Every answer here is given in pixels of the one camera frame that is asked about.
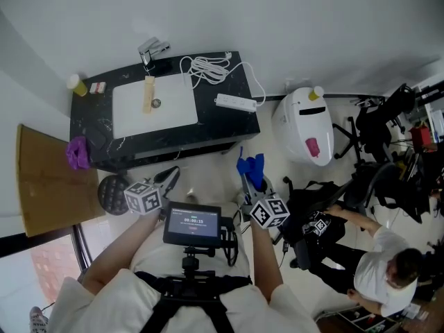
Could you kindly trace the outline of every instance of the purple glove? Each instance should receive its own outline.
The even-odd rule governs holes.
[[[66,150],[68,163],[72,169],[89,169],[86,138],[83,136],[73,138]]]

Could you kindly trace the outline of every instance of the dark hair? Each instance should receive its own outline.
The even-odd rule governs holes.
[[[396,255],[396,276],[394,281],[406,287],[415,281],[421,271],[422,254],[418,249],[409,248]]]

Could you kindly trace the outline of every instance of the faucet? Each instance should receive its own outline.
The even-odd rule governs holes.
[[[137,49],[146,71],[155,67],[153,57],[170,48],[168,42],[160,42],[156,37],[150,38]]]

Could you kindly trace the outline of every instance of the man's arm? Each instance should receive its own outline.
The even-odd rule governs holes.
[[[347,291],[347,296],[349,297],[349,299],[351,299],[351,301],[355,301],[356,303],[360,304],[371,314],[377,314],[378,316],[382,315],[381,314],[382,304],[380,304],[379,302],[367,300],[366,298],[363,298],[358,291],[352,289]]]
[[[253,234],[255,285],[259,287],[265,299],[270,302],[273,291],[284,282],[268,230],[260,228],[254,219],[251,219],[250,223]]]
[[[361,214],[358,214],[356,212],[343,210],[339,205],[333,205],[329,207],[327,210],[324,211],[324,213],[346,219],[347,221],[350,221],[358,227],[367,230],[372,237],[374,237],[377,230],[381,228],[381,225],[378,222],[375,222],[367,216],[362,216]]]
[[[153,215],[141,216],[92,262],[82,285],[96,295],[120,269],[129,268],[137,249],[154,231],[158,218]]]

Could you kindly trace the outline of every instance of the black strap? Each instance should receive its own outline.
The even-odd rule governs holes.
[[[162,294],[159,302],[153,308],[153,314],[142,328],[141,333],[160,333],[169,319],[173,317],[182,306],[200,307],[209,316],[218,333],[234,333],[226,315],[227,309],[219,299],[219,295],[252,284],[249,277],[212,277],[208,284],[216,289],[216,300],[186,301],[165,296],[166,292],[173,291],[173,284],[169,278],[155,277],[149,273],[138,271],[135,275],[145,281],[156,291]]]

